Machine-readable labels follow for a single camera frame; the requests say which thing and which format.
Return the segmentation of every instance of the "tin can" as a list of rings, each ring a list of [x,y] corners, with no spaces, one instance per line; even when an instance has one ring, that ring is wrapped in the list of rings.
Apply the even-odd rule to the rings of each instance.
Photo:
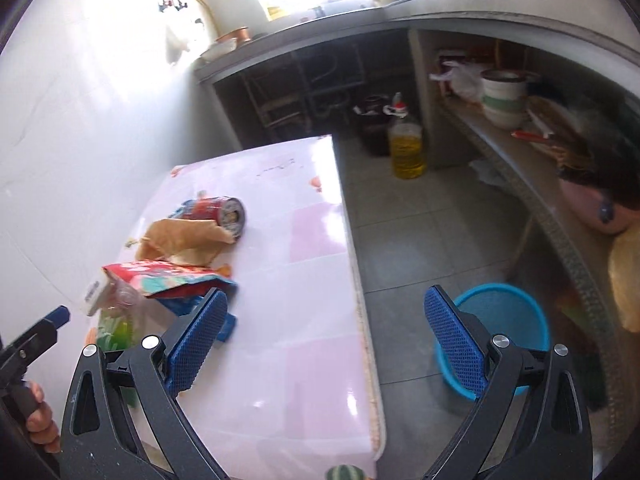
[[[242,202],[228,196],[187,200],[170,217],[183,220],[215,220],[235,238],[242,234],[246,222]]]

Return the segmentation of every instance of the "bottle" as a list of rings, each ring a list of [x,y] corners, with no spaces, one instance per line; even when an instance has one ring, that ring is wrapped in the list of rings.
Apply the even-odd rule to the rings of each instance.
[[[395,116],[388,128],[391,164],[398,178],[416,178],[424,173],[422,127],[411,115],[400,94],[386,113]]]

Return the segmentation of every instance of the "striped green ball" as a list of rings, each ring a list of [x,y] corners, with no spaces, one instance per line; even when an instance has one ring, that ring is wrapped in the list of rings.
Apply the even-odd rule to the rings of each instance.
[[[337,465],[324,475],[326,480],[366,480],[364,471],[354,465]]]

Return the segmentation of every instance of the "blue bucket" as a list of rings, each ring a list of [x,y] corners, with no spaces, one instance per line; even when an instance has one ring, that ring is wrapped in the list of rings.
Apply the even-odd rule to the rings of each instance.
[[[536,300],[516,286],[506,283],[479,285],[457,297],[454,303],[462,312],[477,316],[489,334],[504,334],[523,348],[549,350],[545,314]],[[435,351],[438,366],[449,386],[463,397],[476,400],[476,394],[460,384],[437,341]],[[524,393],[527,387],[517,387],[515,394]]]

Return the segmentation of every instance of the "table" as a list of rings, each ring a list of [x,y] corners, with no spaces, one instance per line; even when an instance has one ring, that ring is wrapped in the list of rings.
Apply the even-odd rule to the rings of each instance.
[[[375,478],[382,402],[332,138],[174,168],[131,237],[199,192],[238,197],[247,224],[212,264],[231,265],[239,284],[235,332],[178,396],[194,430],[234,478],[317,480],[340,463]],[[119,261],[135,250],[123,248]],[[146,333],[167,320],[149,320]],[[140,408],[134,420],[153,446]]]

